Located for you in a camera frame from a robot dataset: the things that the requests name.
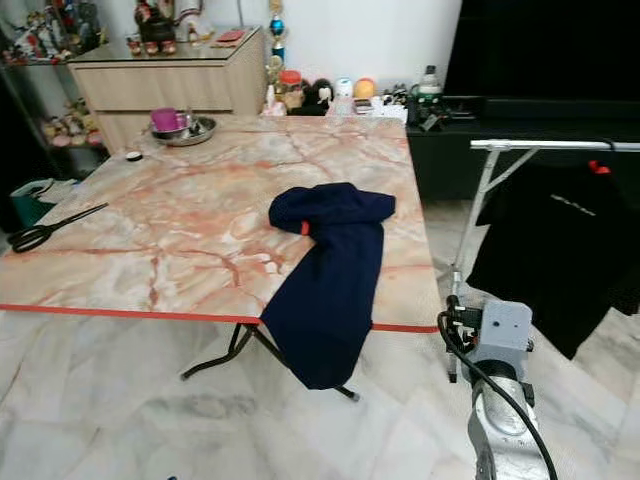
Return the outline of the navy blue shirt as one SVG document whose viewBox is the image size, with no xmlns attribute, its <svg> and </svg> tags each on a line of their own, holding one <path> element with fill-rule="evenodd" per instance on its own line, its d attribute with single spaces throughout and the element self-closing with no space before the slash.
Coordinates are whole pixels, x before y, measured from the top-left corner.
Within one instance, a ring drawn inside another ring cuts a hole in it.
<svg viewBox="0 0 640 480">
<path fill-rule="evenodd" d="M 385 220 L 396 197 L 351 183 L 292 187 L 271 201 L 271 227 L 311 239 L 260 319 L 288 367 L 311 390 L 351 378 L 372 329 Z"/>
</svg>

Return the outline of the black tv cabinet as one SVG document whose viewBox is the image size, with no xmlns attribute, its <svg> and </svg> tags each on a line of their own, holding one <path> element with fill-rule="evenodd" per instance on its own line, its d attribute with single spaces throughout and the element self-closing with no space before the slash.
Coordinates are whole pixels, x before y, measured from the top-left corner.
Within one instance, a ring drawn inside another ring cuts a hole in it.
<svg viewBox="0 0 640 480">
<path fill-rule="evenodd" d="M 406 127 L 422 200 L 474 197 L 485 152 L 474 140 L 640 142 L 640 101 L 503 99 L 447 95 L 429 131 Z"/>
</svg>

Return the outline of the green bin white bag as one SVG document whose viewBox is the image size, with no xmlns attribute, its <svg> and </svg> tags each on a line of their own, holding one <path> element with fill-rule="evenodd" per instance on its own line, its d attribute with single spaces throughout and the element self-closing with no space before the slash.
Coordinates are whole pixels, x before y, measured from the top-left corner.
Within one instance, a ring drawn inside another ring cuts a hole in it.
<svg viewBox="0 0 640 480">
<path fill-rule="evenodd" d="M 52 207 L 72 196 L 81 180 L 31 180 L 9 193 L 10 201 L 20 223 L 20 229 L 32 227 Z"/>
</svg>

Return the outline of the black scissors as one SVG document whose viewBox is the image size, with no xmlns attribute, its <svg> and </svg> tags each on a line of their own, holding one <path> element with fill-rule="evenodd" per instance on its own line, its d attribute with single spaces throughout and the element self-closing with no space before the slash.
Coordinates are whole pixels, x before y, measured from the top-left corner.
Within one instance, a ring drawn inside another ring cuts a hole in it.
<svg viewBox="0 0 640 480">
<path fill-rule="evenodd" d="M 106 206 L 108 206 L 108 204 L 100 204 L 90 207 L 90 209 L 86 209 L 82 212 L 77 212 L 77 214 L 70 215 L 68 216 L 68 218 L 56 221 L 56 223 L 54 224 L 32 225 L 32 227 L 28 227 L 26 229 L 19 230 L 19 232 L 9 234 L 9 236 L 6 237 L 6 242 L 8 242 L 10 250 L 12 250 L 14 253 L 24 253 L 31 250 L 36 250 L 36 248 L 40 247 L 41 244 L 49 241 L 49 239 L 52 237 L 52 234 L 58 232 L 58 230 L 60 230 L 61 228 L 68 227 L 68 225 L 74 223 L 74 221 L 78 221 L 79 219 L 87 218 L 88 215 L 93 214 L 93 212 L 105 209 Z"/>
</svg>

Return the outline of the green labelled bottle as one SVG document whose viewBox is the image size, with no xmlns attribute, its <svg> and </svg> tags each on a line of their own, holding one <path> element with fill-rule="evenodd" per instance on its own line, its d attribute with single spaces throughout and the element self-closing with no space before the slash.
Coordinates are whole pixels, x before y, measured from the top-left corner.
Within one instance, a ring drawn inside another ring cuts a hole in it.
<svg viewBox="0 0 640 480">
<path fill-rule="evenodd" d="M 433 109 L 439 104 L 442 91 L 442 83 L 436 74 L 435 65 L 426 65 L 421 81 L 415 86 L 416 119 L 419 123 L 426 122 L 433 114 Z"/>
</svg>

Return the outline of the black plush toy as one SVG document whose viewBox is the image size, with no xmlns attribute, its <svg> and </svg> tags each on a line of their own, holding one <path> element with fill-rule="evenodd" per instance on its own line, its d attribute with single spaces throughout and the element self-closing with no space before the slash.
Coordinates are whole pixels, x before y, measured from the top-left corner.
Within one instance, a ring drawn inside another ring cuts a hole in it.
<svg viewBox="0 0 640 480">
<path fill-rule="evenodd" d="M 329 79 L 316 79 L 303 88 L 303 101 L 297 114 L 301 116 L 325 116 L 334 97 L 333 84 Z"/>
</svg>

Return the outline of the marble folding table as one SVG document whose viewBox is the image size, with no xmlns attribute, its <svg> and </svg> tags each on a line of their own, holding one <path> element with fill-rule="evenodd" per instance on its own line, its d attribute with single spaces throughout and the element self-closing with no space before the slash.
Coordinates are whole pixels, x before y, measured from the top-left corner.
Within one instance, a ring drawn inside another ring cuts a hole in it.
<svg viewBox="0 0 640 480">
<path fill-rule="evenodd" d="M 445 387 L 440 302 L 410 142 L 390 119 L 224 116 L 210 141 L 138 140 L 50 212 L 87 210 L 0 260 L 0 392 L 55 413 L 173 387 L 230 325 L 255 321 L 312 241 L 269 223 L 291 187 L 349 182 L 396 197 L 352 383 L 406 401 Z"/>
</svg>

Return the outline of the black television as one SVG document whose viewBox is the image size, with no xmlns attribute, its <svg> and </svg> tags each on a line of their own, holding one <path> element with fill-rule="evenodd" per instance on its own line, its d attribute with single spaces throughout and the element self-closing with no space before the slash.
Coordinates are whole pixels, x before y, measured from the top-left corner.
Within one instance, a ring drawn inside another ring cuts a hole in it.
<svg viewBox="0 0 640 480">
<path fill-rule="evenodd" d="M 640 0 L 461 0 L 445 91 L 640 101 Z"/>
</svg>

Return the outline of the red lidded brown jar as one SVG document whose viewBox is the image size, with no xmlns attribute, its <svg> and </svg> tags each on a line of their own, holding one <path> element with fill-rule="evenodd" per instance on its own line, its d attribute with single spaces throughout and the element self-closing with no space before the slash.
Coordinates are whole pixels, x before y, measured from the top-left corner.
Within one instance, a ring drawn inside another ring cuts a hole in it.
<svg viewBox="0 0 640 480">
<path fill-rule="evenodd" d="M 276 78 L 274 111 L 287 115 L 289 110 L 301 108 L 305 102 L 306 79 L 297 70 L 282 70 Z"/>
</svg>

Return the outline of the steel bowl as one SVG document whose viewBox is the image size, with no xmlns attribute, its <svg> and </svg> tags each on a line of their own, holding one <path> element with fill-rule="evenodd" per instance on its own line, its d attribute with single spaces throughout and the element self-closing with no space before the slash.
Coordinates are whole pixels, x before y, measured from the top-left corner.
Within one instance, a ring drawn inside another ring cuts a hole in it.
<svg viewBox="0 0 640 480">
<path fill-rule="evenodd" d="M 148 123 L 148 133 L 160 145 L 168 147 L 184 147 L 200 145 L 210 140 L 212 132 L 218 125 L 212 116 L 182 115 L 183 127 L 177 131 L 157 131 L 154 123 Z"/>
</svg>

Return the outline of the gold blue trophy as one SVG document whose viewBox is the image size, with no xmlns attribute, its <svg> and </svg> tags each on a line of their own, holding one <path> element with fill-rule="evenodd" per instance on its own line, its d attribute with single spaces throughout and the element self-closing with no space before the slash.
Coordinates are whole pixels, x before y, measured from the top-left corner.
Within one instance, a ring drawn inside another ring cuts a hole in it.
<svg viewBox="0 0 640 480">
<path fill-rule="evenodd" d="M 268 0 L 268 9 L 270 12 L 270 20 L 268 29 L 271 40 L 269 44 L 268 63 L 266 63 L 266 73 L 268 73 L 268 90 L 271 95 L 271 101 L 283 102 L 282 96 L 284 86 L 280 74 L 284 70 L 285 55 L 285 24 L 283 22 L 283 1 Z"/>
</svg>

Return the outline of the glass display shelf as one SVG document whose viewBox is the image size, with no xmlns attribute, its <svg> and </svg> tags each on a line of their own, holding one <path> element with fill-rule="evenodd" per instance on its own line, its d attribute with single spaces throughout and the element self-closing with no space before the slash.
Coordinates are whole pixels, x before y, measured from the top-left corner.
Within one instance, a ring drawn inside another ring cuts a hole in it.
<svg viewBox="0 0 640 480">
<path fill-rule="evenodd" d="M 86 178 L 108 147 L 70 60 L 105 37 L 93 0 L 0 0 L 0 73 L 22 131 L 60 178 Z"/>
</svg>

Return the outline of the purple plastic cup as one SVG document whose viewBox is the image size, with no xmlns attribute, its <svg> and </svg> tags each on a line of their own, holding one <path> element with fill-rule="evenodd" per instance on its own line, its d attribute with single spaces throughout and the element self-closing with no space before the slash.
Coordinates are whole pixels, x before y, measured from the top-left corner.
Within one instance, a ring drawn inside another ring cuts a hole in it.
<svg viewBox="0 0 640 480">
<path fill-rule="evenodd" d="M 187 125 L 186 114 L 174 108 L 157 108 L 150 113 L 150 129 L 154 134 L 177 134 Z"/>
</svg>

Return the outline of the light wooden sideboard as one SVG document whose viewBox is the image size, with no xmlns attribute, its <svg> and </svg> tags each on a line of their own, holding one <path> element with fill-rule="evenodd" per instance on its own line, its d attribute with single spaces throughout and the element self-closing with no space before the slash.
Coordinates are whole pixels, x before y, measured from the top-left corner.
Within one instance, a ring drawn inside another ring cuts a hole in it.
<svg viewBox="0 0 640 480">
<path fill-rule="evenodd" d="M 133 56 L 128 47 L 97 47 L 68 64 L 110 154 L 123 154 L 159 108 L 197 114 L 257 115 L 268 90 L 266 38 L 244 33 L 234 47 L 182 44 L 173 55 Z"/>
</svg>

